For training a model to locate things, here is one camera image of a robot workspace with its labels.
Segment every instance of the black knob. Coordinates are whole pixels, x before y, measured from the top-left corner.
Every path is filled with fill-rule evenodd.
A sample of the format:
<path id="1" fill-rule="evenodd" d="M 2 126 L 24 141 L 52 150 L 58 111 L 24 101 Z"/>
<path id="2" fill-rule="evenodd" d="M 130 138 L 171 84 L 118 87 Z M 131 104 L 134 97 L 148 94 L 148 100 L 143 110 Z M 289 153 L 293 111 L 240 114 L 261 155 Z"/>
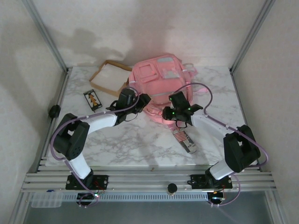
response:
<path id="1" fill-rule="evenodd" d="M 171 183 L 168 185 L 167 190 L 169 193 L 174 194 L 177 192 L 178 187 L 174 183 Z"/>
<path id="2" fill-rule="evenodd" d="M 60 114 L 60 110 L 61 107 L 59 105 L 54 105 L 51 107 L 50 111 L 49 111 L 49 117 L 50 118 L 58 118 L 59 114 Z"/>

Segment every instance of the marble surface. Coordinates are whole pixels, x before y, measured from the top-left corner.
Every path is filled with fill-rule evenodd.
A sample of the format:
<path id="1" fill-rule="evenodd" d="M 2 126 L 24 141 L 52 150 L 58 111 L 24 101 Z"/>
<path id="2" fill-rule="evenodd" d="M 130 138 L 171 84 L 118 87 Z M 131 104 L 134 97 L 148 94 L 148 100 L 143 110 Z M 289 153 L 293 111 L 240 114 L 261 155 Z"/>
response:
<path id="1" fill-rule="evenodd" d="M 92 89 L 88 79 L 98 70 L 97 67 L 74 67 L 67 85 L 58 123 L 67 113 L 76 116 L 92 114 L 83 93 Z M 227 67 L 197 67 L 198 75 L 194 82 L 208 85 L 214 99 L 208 113 L 225 123 L 242 125 L 240 105 Z M 105 110 L 116 97 L 96 90 L 103 104 L 97 112 Z M 196 93 L 194 103 L 205 106 L 210 99 L 208 93 Z M 161 124 L 151 121 L 144 113 L 135 120 L 123 122 L 88 135 L 83 150 L 87 163 L 91 166 L 117 165 L 213 165 L 224 158 L 223 144 L 213 136 L 192 126 L 185 129 L 196 143 L 198 150 L 188 154 L 176 141 L 171 131 Z M 48 153 L 46 166 L 64 165 Z"/>

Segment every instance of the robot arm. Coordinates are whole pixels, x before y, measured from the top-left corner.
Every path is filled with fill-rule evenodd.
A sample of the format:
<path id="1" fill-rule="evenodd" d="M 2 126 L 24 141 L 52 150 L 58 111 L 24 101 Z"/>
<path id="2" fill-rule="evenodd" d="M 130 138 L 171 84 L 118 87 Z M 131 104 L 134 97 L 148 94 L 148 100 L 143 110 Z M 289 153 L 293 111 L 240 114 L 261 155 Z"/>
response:
<path id="1" fill-rule="evenodd" d="M 107 109 L 104 115 L 89 118 L 84 121 L 77 120 L 64 126 L 54 139 L 54 148 L 57 152 L 63 154 L 68 160 L 72 170 L 81 179 L 84 185 L 89 186 L 93 179 L 93 171 L 87 165 L 82 154 L 87 136 L 104 127 L 113 127 L 126 120 L 126 116 L 130 113 L 137 114 L 150 102 L 147 94 L 141 94 L 138 102 L 136 102 L 135 92 L 131 89 L 123 89 L 119 99 L 114 101 Z M 66 114 L 57 129 L 66 122 L 77 119 L 71 113 Z"/>
<path id="2" fill-rule="evenodd" d="M 170 95 L 169 99 L 173 108 L 165 107 L 163 110 L 164 119 L 186 122 L 207 131 L 220 142 L 223 142 L 225 159 L 211 166 L 206 171 L 206 177 L 211 181 L 210 186 L 213 186 L 214 182 L 221 180 L 227 175 L 241 172 L 260 157 L 260 151 L 255 145 L 235 131 L 232 131 L 232 129 L 238 130 L 255 140 L 248 126 L 230 126 L 232 129 L 229 129 L 228 126 L 220 125 L 204 114 L 203 107 L 197 104 L 190 106 L 182 92 Z"/>

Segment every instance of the aluminum frame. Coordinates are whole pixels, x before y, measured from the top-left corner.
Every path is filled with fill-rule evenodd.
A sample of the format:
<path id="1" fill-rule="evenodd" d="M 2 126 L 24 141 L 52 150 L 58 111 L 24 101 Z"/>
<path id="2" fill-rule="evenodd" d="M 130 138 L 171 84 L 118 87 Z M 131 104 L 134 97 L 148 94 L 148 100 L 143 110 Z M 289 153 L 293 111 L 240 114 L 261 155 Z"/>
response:
<path id="1" fill-rule="evenodd" d="M 22 0 L 38 30 L 43 36 L 45 42 L 49 46 L 54 57 L 58 61 L 63 71 L 67 72 L 68 69 L 56 48 L 51 36 L 49 35 L 43 21 L 38 14 L 36 7 L 31 0 Z M 260 29 L 264 19 L 270 11 L 275 0 L 266 0 L 263 8 L 261 9 L 254 25 L 249 31 L 245 42 L 243 43 L 232 67 L 230 68 L 231 74 L 233 75 L 246 52 L 248 51 L 253 39 L 255 38 L 258 30 Z M 62 102 L 64 97 L 64 91 L 67 86 L 68 76 L 64 80 L 62 90 L 59 94 L 59 101 Z M 23 223 L 26 212 L 28 209 L 28 202 L 32 198 L 34 192 L 44 192 L 46 189 L 53 188 L 57 191 L 70 192 L 65 190 L 66 178 L 70 174 L 67 167 L 46 167 L 46 153 L 50 136 L 54 131 L 56 120 L 53 120 L 49 126 L 48 134 L 41 151 L 41 160 L 36 165 L 36 173 L 28 173 L 25 177 L 24 184 L 21 188 L 17 203 L 13 210 L 10 224 Z M 179 192 L 194 192 L 191 190 L 191 186 L 186 184 L 186 180 L 189 180 L 191 174 L 202 174 L 209 166 L 171 166 L 171 167 L 92 167 L 95 174 L 106 174 L 109 175 L 109 185 L 107 191 L 111 192 L 144 192 L 147 186 L 151 186 L 148 192 L 161 192 L 165 191 L 165 187 L 169 182 L 178 184 Z M 240 179 L 242 190 L 255 191 L 265 190 L 269 209 L 272 214 L 272 218 L 275 224 L 287 223 L 283 217 L 281 206 L 278 205 L 277 199 L 275 198 L 275 183 L 273 181 L 271 172 L 260 172 L 256 169 L 246 169 L 244 172 L 237 174 Z M 237 191 L 238 184 L 233 179 L 233 189 L 231 191 Z"/>
<path id="2" fill-rule="evenodd" d="M 62 105 L 70 74 L 71 74 L 71 69 L 68 69 L 68 71 L 66 72 L 66 74 L 63 78 L 63 83 L 62 83 L 61 89 L 59 91 L 58 99 L 56 100 L 56 105 Z M 32 163 L 31 168 L 28 171 L 29 173 L 37 172 L 38 166 L 40 165 L 42 158 L 47 155 L 48 145 L 50 143 L 51 135 L 55 131 L 56 123 L 57 123 L 57 118 L 53 118 L 49 124 L 43 146 L 41 149 L 37 150 L 34 162 Z"/>
<path id="3" fill-rule="evenodd" d="M 59 66 L 64 72 L 67 72 L 67 67 L 64 63 L 64 60 L 62 59 L 52 37 L 50 36 L 49 32 L 47 31 L 47 28 L 45 27 L 34 3 L 31 0 L 22 0 L 24 6 L 26 7 L 27 11 L 29 12 L 31 18 L 33 19 L 33 22 L 35 23 L 38 31 L 41 33 L 43 39 L 45 40 L 46 44 L 50 48 L 53 56 L 57 60 Z"/>
<path id="4" fill-rule="evenodd" d="M 241 64 L 243 58 L 245 57 L 249 47 L 251 46 L 255 36 L 257 35 L 259 29 L 261 28 L 263 22 L 265 21 L 269 11 L 271 10 L 275 0 L 266 0 L 262 9 L 260 10 L 253 26 L 251 27 L 250 31 L 248 32 L 243 45 L 241 46 L 240 51 L 237 54 L 231 68 L 230 72 L 233 75 L 235 71 L 238 69 L 239 65 Z"/>

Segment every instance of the small card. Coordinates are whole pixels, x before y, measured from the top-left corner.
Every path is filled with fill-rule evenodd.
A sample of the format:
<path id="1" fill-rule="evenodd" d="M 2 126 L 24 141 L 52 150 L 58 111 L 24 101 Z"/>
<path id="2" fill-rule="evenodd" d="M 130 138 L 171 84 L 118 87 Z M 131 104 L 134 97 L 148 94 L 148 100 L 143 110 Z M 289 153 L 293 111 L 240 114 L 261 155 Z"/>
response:
<path id="1" fill-rule="evenodd" d="M 102 107 L 102 103 L 100 102 L 100 100 L 94 90 L 89 90 L 83 94 L 84 94 L 85 99 L 87 100 L 88 105 L 90 106 L 92 111 L 95 111 L 96 109 L 99 109 L 100 107 Z"/>
<path id="2" fill-rule="evenodd" d="M 185 131 L 180 131 L 180 128 L 176 128 L 172 134 L 176 140 L 181 144 L 181 146 L 186 150 L 187 153 L 195 153 L 197 151 L 196 144 L 192 139 L 187 135 Z"/>

